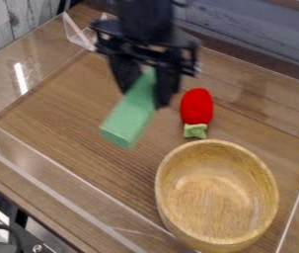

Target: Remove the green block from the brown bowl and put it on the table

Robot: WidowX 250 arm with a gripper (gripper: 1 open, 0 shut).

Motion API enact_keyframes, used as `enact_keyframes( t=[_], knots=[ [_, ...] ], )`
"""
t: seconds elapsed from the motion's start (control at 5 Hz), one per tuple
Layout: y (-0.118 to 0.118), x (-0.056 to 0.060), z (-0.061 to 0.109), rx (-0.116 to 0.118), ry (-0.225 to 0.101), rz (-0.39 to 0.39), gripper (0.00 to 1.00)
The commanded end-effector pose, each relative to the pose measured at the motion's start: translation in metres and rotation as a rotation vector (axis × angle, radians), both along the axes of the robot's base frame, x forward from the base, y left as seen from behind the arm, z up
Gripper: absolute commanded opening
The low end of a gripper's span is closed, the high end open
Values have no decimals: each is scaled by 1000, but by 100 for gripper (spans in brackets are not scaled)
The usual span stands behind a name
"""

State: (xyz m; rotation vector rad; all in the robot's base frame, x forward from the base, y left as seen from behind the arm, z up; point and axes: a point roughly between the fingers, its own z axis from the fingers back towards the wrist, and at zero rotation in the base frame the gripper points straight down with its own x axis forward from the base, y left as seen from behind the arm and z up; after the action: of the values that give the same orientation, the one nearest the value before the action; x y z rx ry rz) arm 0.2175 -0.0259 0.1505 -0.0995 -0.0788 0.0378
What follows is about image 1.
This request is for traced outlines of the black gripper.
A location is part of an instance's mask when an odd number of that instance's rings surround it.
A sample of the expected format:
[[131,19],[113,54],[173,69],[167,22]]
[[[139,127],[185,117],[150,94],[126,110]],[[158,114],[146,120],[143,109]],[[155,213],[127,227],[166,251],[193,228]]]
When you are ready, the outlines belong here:
[[142,75],[138,62],[155,66],[155,107],[169,105],[181,88],[181,74],[198,72],[201,40],[174,24],[177,0],[115,0],[117,17],[93,20],[97,51],[109,56],[111,71],[123,94]]

